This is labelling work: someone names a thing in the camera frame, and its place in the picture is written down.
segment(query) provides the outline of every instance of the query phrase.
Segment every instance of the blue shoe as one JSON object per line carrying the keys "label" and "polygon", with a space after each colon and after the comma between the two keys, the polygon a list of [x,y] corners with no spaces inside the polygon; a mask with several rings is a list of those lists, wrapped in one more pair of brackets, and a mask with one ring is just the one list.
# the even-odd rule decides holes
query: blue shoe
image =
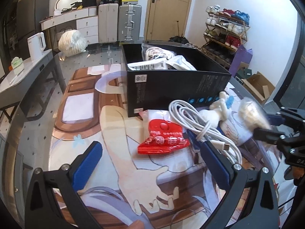
{"label": "blue shoe", "polygon": [[232,17],[237,18],[245,22],[247,26],[249,26],[250,16],[244,12],[240,12],[239,10],[235,11]]}

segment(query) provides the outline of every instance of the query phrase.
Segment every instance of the wooden door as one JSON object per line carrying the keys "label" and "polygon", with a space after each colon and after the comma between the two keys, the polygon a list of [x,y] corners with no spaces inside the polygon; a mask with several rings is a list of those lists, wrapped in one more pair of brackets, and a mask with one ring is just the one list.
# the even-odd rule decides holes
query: wooden door
{"label": "wooden door", "polygon": [[148,40],[165,40],[183,33],[191,0],[151,0],[147,36]]}

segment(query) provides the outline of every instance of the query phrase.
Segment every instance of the refrigerator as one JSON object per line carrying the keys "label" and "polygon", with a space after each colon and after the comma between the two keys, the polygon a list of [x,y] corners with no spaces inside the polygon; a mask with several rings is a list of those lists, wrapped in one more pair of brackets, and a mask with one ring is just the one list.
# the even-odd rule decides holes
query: refrigerator
{"label": "refrigerator", "polygon": [[16,27],[20,58],[30,57],[27,39],[41,32],[40,21],[49,16],[50,0],[21,0],[17,4]]}

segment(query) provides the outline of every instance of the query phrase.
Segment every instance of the metal screw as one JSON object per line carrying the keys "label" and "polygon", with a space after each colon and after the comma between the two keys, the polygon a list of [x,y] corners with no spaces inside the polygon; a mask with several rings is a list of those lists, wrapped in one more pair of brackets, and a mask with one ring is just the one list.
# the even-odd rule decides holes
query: metal screw
{"label": "metal screw", "polygon": [[70,168],[70,165],[69,164],[63,164],[60,168],[62,170],[68,170]]}
{"label": "metal screw", "polygon": [[269,172],[268,168],[267,167],[263,167],[263,172],[267,174]]}
{"label": "metal screw", "polygon": [[37,174],[39,174],[41,171],[42,171],[41,168],[36,168],[36,169],[34,170],[34,173],[37,175]]}
{"label": "metal screw", "polygon": [[236,170],[241,170],[242,169],[242,166],[240,164],[235,164],[234,165],[234,169]]}

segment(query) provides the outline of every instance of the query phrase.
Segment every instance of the white kettle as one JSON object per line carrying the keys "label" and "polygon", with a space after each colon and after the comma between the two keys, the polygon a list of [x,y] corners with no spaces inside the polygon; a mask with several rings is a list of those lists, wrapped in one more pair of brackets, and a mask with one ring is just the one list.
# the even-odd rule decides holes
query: white kettle
{"label": "white kettle", "polygon": [[36,33],[27,39],[31,60],[35,61],[43,56],[43,51],[46,47],[45,35],[43,32]]}

